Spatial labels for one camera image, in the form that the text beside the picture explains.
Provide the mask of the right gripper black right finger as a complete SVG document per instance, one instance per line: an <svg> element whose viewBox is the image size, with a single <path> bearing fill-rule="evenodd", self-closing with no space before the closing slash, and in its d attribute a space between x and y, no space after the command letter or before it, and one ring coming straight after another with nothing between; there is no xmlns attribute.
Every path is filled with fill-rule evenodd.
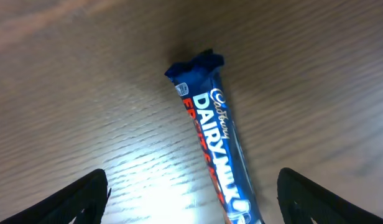
<svg viewBox="0 0 383 224"><path fill-rule="evenodd" d="M383 218L348 202L288 167L279 172L277 194L286 224L383 224Z"/></svg>

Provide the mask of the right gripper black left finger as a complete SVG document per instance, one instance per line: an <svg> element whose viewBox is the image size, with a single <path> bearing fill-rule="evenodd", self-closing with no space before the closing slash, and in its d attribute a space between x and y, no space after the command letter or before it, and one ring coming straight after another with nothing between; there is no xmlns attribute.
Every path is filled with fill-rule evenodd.
<svg viewBox="0 0 383 224"><path fill-rule="evenodd" d="M105 171L96 169L0 224L100 224L110 193Z"/></svg>

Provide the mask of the purple Dairy Milk bar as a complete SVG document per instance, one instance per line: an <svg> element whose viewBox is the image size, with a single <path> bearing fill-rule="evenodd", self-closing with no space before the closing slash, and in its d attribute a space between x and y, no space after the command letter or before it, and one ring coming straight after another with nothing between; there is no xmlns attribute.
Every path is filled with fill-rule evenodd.
<svg viewBox="0 0 383 224"><path fill-rule="evenodd" d="M220 77L224 57L208 49L165 72L191 117L227 223L263 223Z"/></svg>

